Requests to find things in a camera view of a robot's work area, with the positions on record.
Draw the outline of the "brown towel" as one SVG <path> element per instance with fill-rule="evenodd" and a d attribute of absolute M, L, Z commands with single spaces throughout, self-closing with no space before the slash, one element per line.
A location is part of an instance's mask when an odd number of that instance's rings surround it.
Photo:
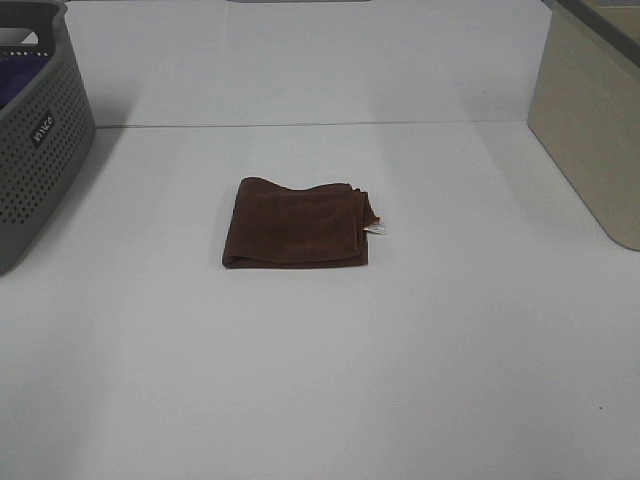
<path fill-rule="evenodd" d="M 246 177 L 235 197 L 222 265 L 227 269 L 364 266 L 367 229 L 380 221 L 368 193 L 348 183 L 294 190 Z"/>

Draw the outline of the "beige storage bin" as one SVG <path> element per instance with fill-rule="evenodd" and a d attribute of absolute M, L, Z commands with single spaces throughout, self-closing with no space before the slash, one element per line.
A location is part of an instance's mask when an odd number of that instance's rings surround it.
<path fill-rule="evenodd" d="M 639 248 L 639 5 L 555 2 L 528 126 L 606 235 Z"/>

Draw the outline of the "grey perforated laundry basket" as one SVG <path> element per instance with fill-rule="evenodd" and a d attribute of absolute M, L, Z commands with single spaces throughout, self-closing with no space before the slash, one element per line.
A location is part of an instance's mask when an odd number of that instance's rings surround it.
<path fill-rule="evenodd" d="M 48 63 L 1 108 L 1 271 L 12 270 L 47 226 L 92 147 L 96 126 L 61 1 L 4 1 L 1 26 L 33 33 L 1 59 Z"/>

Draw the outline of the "purple cloth in basket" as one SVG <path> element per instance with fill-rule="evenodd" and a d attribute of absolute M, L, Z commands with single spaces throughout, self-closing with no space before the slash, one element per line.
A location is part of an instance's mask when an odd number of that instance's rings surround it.
<path fill-rule="evenodd" d="M 6 107 L 48 63 L 47 57 L 13 56 L 1 59 L 1 108 Z"/>

